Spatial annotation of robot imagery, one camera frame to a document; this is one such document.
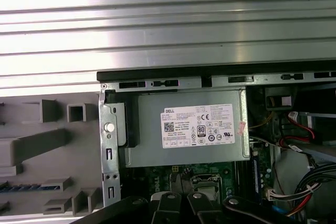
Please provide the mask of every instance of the aluminum panel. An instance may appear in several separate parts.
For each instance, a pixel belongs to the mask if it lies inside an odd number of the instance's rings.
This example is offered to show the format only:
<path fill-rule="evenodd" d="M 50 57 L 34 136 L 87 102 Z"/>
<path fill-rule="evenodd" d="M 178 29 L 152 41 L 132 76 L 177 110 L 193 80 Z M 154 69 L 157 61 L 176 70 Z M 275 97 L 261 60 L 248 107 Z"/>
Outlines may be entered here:
<path fill-rule="evenodd" d="M 6 96 L 69 92 L 69 85 L 98 92 L 98 70 L 335 58 L 335 0 L 0 4 L 0 95 Z"/>

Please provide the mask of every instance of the barcode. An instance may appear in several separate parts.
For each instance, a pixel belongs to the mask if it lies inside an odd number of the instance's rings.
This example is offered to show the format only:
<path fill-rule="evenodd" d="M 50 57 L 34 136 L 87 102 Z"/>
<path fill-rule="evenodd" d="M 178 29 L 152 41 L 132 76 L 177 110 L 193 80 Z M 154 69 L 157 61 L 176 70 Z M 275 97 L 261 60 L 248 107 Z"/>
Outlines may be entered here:
<path fill-rule="evenodd" d="M 164 123 L 164 132 L 174 132 L 174 122 Z"/>

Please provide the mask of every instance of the power supply label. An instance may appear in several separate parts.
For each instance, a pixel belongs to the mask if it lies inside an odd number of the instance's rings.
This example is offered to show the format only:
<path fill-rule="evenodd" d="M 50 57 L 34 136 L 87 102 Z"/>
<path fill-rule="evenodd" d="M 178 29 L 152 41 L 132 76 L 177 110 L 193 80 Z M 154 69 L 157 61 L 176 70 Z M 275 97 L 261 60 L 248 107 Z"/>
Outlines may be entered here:
<path fill-rule="evenodd" d="M 232 104 L 164 109 L 161 132 L 163 148 L 233 144 Z"/>

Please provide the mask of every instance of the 80 plus logo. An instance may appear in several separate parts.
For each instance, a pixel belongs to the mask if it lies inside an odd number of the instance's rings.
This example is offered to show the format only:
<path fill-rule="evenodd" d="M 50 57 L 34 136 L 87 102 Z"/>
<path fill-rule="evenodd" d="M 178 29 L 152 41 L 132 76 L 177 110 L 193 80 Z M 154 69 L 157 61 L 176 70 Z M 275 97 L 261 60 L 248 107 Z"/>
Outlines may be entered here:
<path fill-rule="evenodd" d="M 205 137 L 205 126 L 204 125 L 199 125 L 197 126 L 197 136 L 198 137 Z"/>

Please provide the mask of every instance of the white connector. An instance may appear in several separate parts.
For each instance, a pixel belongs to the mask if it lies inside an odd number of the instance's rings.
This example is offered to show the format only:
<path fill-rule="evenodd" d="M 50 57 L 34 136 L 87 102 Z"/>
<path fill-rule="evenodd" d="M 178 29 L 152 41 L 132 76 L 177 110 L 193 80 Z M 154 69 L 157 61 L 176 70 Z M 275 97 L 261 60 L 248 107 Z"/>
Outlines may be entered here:
<path fill-rule="evenodd" d="M 275 199 L 272 198 L 271 193 L 274 193 L 274 194 L 275 194 L 274 189 L 272 189 L 272 188 L 270 188 L 270 189 L 266 189 L 266 199 L 267 199 L 268 201 L 275 201 Z"/>

